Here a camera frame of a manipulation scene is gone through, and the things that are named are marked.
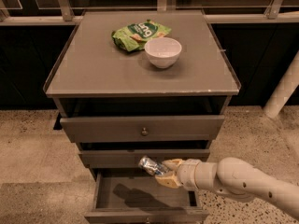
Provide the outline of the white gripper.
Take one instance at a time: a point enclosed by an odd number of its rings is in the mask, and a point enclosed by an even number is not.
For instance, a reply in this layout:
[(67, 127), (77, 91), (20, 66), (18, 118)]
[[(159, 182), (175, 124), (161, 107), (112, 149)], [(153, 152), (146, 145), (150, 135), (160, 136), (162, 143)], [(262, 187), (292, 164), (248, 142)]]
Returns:
[(199, 164), (202, 162), (195, 159), (172, 159), (163, 161), (163, 165), (171, 171), (177, 171), (177, 175), (174, 173), (165, 175), (156, 175), (156, 181), (167, 188), (178, 189), (180, 186), (187, 191), (198, 190), (195, 180), (195, 171)]

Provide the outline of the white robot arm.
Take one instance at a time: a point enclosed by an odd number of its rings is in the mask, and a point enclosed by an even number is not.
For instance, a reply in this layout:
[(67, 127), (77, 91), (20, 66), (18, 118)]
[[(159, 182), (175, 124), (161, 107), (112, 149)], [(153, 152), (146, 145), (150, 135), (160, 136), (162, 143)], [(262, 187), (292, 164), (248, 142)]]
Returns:
[(267, 175), (238, 158), (224, 158), (219, 162), (167, 160), (162, 162), (162, 170), (155, 178), (168, 188), (204, 189), (243, 203), (259, 198), (299, 219), (299, 187)]

